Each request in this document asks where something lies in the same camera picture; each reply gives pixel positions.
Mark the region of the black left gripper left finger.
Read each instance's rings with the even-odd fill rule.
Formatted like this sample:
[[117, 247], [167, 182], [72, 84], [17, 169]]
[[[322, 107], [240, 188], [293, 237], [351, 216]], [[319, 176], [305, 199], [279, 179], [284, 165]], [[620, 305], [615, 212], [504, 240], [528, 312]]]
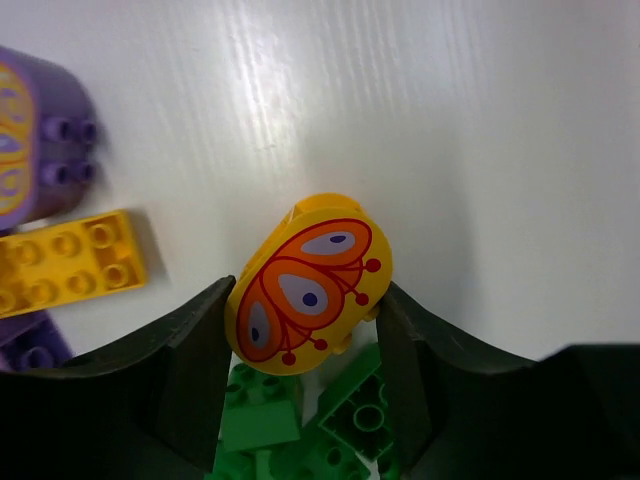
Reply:
[[214, 467], [233, 277], [60, 368], [1, 376], [5, 479], [201, 479]]

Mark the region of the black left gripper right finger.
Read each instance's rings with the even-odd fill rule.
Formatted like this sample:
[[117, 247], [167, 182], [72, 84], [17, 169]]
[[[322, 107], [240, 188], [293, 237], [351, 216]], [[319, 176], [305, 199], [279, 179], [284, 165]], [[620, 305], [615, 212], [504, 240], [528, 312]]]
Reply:
[[376, 326], [403, 478], [638, 477], [637, 345], [572, 345], [529, 360], [395, 285]]

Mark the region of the yellow lego plate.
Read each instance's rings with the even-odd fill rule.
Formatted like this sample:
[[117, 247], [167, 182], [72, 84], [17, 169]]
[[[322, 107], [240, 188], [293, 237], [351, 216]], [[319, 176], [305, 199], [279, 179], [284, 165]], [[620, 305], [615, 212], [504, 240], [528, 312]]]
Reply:
[[124, 210], [1, 239], [3, 319], [146, 283], [147, 270]]

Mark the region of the yellow butterfly lego brick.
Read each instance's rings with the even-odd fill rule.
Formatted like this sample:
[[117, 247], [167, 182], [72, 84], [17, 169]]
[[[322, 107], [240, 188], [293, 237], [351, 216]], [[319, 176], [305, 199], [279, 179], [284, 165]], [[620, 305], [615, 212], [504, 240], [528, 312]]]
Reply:
[[390, 243], [354, 199], [297, 202], [249, 260], [225, 306], [233, 352], [270, 375], [306, 373], [372, 320], [393, 272]]

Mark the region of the purple butterfly lego brick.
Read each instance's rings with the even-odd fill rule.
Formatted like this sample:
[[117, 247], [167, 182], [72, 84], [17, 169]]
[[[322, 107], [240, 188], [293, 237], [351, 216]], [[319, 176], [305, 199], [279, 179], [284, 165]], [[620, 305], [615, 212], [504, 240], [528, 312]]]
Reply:
[[98, 123], [67, 69], [1, 49], [1, 228], [64, 214], [82, 201], [97, 167]]

